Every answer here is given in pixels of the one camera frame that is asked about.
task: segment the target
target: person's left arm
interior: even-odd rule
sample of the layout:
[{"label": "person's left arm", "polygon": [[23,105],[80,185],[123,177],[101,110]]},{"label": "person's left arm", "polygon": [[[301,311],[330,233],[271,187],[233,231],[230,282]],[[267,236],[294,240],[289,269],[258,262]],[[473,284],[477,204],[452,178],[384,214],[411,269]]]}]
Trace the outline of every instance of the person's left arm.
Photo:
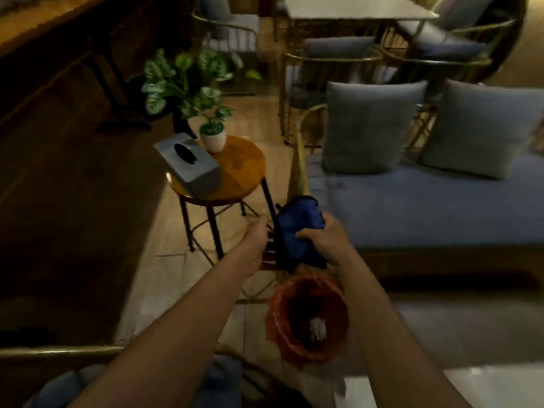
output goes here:
[{"label": "person's left arm", "polygon": [[130,343],[70,408],[188,406],[243,281],[261,264],[266,224],[260,217],[240,244]]}]

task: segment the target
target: round wooden stool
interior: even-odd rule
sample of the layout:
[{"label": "round wooden stool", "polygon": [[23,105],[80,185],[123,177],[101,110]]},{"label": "round wooden stool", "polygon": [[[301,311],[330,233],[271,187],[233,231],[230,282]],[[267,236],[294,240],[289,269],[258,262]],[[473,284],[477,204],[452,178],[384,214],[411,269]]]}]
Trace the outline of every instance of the round wooden stool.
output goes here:
[{"label": "round wooden stool", "polygon": [[[208,259],[208,261],[214,265],[214,262],[206,254],[198,241],[193,237],[193,232],[197,228],[209,222],[209,226],[212,229],[213,241],[215,244],[215,250],[217,251],[217,256],[219,259],[222,259],[224,256],[223,248],[221,246],[221,238],[219,237],[217,222],[215,221],[215,217],[217,215],[226,211],[233,205],[240,203],[242,216],[245,216],[246,214],[245,208],[248,208],[255,216],[259,216],[259,214],[243,200],[259,185],[261,185],[263,188],[264,197],[267,200],[270,216],[274,223],[276,221],[276,213],[274,210],[274,202],[272,201],[270,190],[268,189],[267,179],[265,177],[266,159],[261,149],[259,149],[250,140],[236,136],[227,136],[227,142],[223,151],[210,154],[221,167],[222,185],[219,189],[213,191],[206,197],[202,199],[195,199],[189,196],[178,181],[171,177],[171,175],[167,175],[167,177],[173,191],[176,192],[180,198],[183,223],[185,224],[187,240],[189,241],[189,250],[194,252],[195,248],[193,244],[195,244],[204,254],[206,259]],[[205,206],[208,214],[208,220],[205,220],[191,229],[189,215],[187,213],[187,203]],[[224,205],[228,206],[217,213],[214,212],[214,207]]]}]

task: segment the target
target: red trash can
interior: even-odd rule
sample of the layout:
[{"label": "red trash can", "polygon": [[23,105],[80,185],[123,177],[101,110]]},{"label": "red trash can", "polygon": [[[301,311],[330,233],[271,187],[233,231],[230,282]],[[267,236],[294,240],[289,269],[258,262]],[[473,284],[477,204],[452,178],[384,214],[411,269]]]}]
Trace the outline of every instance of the red trash can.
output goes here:
[{"label": "red trash can", "polygon": [[268,305],[267,338],[298,369],[329,360],[345,341],[348,307],[336,281],[326,273],[292,277],[276,286]]}]

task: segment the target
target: person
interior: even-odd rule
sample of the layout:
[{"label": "person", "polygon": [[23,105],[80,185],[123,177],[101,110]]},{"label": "person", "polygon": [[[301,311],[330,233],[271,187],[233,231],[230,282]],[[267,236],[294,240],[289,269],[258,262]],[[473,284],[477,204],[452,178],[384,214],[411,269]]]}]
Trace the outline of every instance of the person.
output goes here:
[{"label": "person", "polygon": [[[323,230],[303,229],[297,237],[311,240],[338,268],[377,407],[469,408],[411,335],[342,225],[328,213],[323,219]],[[267,218],[259,217],[242,241],[130,343],[70,407],[189,406],[242,283],[261,265],[266,224]]]}]

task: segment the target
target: gray tissue box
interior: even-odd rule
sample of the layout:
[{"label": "gray tissue box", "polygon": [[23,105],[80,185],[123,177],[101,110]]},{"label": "gray tissue box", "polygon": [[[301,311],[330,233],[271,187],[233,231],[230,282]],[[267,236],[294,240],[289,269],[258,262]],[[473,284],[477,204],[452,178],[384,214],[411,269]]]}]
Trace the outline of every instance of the gray tissue box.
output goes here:
[{"label": "gray tissue box", "polygon": [[[178,156],[174,149],[176,143],[190,148],[196,157],[194,164],[187,163]],[[221,167],[196,140],[187,134],[176,134],[171,139],[155,144],[154,147],[163,157],[176,180],[192,197],[203,198],[221,187]]]}]

